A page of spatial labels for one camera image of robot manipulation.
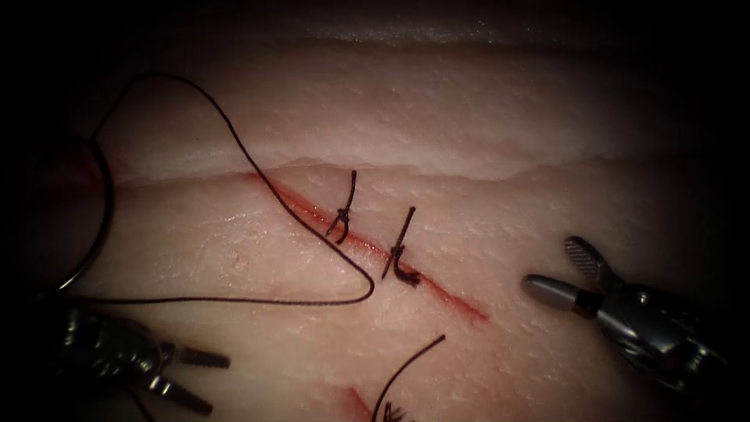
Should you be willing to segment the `left arm needle driver jaw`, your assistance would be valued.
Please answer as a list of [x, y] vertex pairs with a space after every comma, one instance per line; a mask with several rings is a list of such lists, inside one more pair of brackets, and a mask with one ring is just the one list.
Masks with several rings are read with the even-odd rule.
[[187, 346], [181, 346], [175, 349], [175, 361], [197, 367], [220, 369], [230, 368], [230, 358], [228, 356], [215, 352], [202, 351]]
[[210, 416], [213, 405], [167, 377], [157, 375], [146, 382], [146, 390], [201, 416]]

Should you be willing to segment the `left arm needle driver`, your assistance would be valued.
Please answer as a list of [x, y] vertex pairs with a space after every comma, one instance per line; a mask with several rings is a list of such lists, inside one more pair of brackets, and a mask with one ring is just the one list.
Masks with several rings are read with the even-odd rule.
[[138, 388], [161, 374], [172, 352], [134, 320], [70, 307], [55, 335], [55, 376], [86, 389]]

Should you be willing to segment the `right arm needle driver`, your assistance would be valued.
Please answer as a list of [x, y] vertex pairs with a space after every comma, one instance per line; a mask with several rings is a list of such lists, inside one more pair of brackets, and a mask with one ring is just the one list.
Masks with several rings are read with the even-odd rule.
[[596, 320], [636, 371], [684, 395], [727, 378], [727, 356], [705, 318], [689, 302], [644, 284], [605, 294]]

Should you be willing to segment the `right arm needle driver jaw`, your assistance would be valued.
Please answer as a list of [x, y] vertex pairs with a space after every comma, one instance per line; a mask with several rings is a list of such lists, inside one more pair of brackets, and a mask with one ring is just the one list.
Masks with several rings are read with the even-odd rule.
[[574, 266], [600, 290], [610, 292], [623, 285], [623, 279], [588, 241], [579, 236], [569, 236], [563, 244]]
[[553, 309], [575, 313], [584, 319], [594, 319], [604, 297], [576, 285], [539, 274], [527, 274], [521, 288], [532, 299]]

